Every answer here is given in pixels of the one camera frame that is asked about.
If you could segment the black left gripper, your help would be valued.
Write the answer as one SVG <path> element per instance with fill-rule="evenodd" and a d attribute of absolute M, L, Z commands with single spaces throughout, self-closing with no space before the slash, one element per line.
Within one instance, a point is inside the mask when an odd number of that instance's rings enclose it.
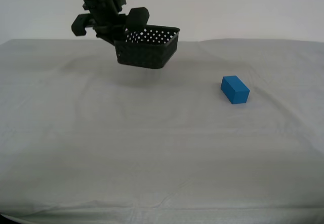
<path fill-rule="evenodd" d="M 114 26 L 123 24 L 124 18 L 119 16 L 126 0 L 89 0 L 83 8 L 92 15 L 93 30 L 96 37 L 114 45 L 118 31 L 111 31 Z M 144 29 L 149 20 L 149 10 L 146 7 L 132 8 L 126 16 L 126 32 L 135 32 Z"/>

